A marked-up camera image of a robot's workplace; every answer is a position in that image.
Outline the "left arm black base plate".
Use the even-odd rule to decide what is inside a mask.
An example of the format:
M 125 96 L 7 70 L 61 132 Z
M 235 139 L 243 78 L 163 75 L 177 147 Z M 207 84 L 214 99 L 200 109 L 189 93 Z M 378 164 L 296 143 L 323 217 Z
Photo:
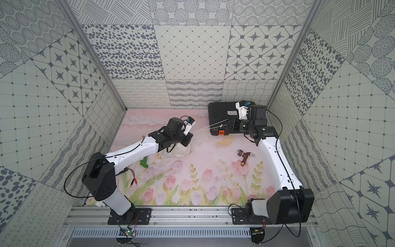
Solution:
M 148 225 L 151 219 L 151 208 L 130 208 L 119 216 L 113 209 L 110 211 L 108 225 Z

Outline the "white cloth soil bag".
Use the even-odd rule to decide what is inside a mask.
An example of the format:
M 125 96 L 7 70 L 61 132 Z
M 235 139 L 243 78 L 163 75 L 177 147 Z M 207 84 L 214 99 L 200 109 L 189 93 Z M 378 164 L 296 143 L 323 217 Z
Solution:
M 176 144 L 175 148 L 171 152 L 167 152 L 165 149 L 163 152 L 163 157 L 164 158 L 180 158 L 187 156 L 190 153 L 190 145 L 187 147 L 184 147 L 182 144 L 178 143 Z

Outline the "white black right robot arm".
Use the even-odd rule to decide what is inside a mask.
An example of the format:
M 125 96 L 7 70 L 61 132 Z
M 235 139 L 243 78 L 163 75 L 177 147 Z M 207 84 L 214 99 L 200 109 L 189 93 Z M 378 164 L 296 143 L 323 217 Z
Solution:
M 235 102 L 231 110 L 238 117 L 231 129 L 249 135 L 269 165 L 274 182 L 275 192 L 268 199 L 248 201 L 247 221 L 253 224 L 265 220 L 271 224 L 307 222 L 314 202 L 313 192 L 304 188 L 293 172 L 282 150 L 280 133 L 267 123 L 266 106 L 243 100 Z

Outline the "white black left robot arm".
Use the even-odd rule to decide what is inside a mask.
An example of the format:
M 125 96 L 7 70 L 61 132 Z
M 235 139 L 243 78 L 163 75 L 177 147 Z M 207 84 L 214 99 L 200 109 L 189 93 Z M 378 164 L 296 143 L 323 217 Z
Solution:
M 171 152 L 176 144 L 188 147 L 194 125 L 195 120 L 191 116 L 185 120 L 173 117 L 166 126 L 144 136 L 135 144 L 107 154 L 95 153 L 87 162 L 82 183 L 96 201 L 104 203 L 117 216 L 126 215 L 134 205 L 117 188 L 116 176 L 149 155 L 164 149 Z

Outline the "white bag drawstring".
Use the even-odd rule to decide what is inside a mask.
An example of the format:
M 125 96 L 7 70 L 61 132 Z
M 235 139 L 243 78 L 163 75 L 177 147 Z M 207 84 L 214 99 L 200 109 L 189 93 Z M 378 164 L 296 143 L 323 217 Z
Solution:
M 221 120 L 219 122 L 215 122 L 207 127 L 201 128 L 199 130 L 195 130 L 193 131 L 193 133 L 199 133 L 199 132 L 203 132 L 203 131 L 209 131 L 212 129 L 223 129 L 225 127 L 228 127 L 229 130 L 232 129 L 231 123 L 230 123 L 230 119 L 225 119 L 225 120 Z

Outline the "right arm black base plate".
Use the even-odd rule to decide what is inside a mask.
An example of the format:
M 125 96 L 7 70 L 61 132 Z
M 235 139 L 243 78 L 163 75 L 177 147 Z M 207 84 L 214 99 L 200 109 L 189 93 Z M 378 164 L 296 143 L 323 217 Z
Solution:
M 229 209 L 233 225 L 262 225 L 261 217 L 248 215 L 245 208 L 233 207 Z

